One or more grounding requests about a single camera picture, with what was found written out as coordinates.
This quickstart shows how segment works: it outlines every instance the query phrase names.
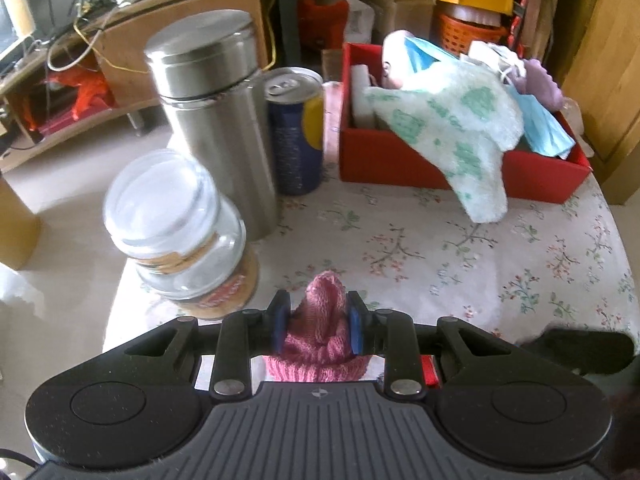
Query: can pull tab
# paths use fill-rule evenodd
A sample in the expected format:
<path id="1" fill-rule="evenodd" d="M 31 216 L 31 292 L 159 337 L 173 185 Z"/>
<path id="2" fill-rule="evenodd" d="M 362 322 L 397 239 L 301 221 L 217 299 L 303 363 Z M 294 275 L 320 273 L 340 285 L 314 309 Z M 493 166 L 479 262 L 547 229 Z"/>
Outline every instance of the can pull tab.
<path id="1" fill-rule="evenodd" d="M 281 83 L 269 86 L 269 88 L 267 89 L 267 93 L 273 96 L 283 95 L 283 94 L 286 94 L 287 92 L 291 92 L 292 90 L 298 88 L 299 86 L 300 86 L 300 83 L 295 79 L 293 78 L 285 79 Z"/>

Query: glass jar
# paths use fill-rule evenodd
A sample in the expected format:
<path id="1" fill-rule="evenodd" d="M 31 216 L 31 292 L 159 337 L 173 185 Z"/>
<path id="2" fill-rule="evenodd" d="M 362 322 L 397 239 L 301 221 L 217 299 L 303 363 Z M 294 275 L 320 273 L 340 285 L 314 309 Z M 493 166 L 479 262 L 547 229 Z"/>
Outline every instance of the glass jar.
<path id="1" fill-rule="evenodd" d="M 242 308 L 255 289 L 244 222 L 190 156 L 155 150 L 126 166 L 105 197 L 104 225 L 143 282 L 199 317 L 219 317 L 222 300 Z"/>

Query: white and green cloth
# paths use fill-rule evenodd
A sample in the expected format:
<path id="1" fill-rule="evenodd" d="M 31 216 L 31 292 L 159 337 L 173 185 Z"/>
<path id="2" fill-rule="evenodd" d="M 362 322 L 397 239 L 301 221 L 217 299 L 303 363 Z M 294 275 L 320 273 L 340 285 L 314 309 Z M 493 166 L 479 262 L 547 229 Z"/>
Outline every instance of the white and green cloth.
<path id="1" fill-rule="evenodd" d="M 502 154 L 524 132 L 518 104 L 489 70 L 438 62 L 401 90 L 365 90 L 378 117 L 439 168 L 474 222 L 507 212 Z"/>

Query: purple object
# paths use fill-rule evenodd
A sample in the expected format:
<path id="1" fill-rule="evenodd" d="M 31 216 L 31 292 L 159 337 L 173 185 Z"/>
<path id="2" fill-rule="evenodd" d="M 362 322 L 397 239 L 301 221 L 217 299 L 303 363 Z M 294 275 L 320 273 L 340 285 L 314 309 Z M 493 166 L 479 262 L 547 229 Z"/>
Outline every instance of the purple object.
<path id="1" fill-rule="evenodd" d="M 513 77 L 510 75 L 510 79 L 513 81 L 518 93 L 534 95 L 540 104 L 551 113 L 559 112 L 562 108 L 564 96 L 556 82 L 546 72 L 546 69 L 537 59 L 525 59 L 524 67 L 527 70 L 526 77 Z"/>

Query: cabinet leg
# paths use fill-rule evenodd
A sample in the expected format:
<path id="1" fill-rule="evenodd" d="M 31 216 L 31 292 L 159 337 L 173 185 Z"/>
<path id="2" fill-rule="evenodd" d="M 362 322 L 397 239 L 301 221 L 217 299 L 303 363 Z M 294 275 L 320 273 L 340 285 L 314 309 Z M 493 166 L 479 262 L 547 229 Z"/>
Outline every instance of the cabinet leg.
<path id="1" fill-rule="evenodd" d="M 135 129 L 137 136 L 142 137 L 146 134 L 145 120 L 139 111 L 131 112 L 127 114 L 127 117 L 129 118 L 131 126 Z"/>

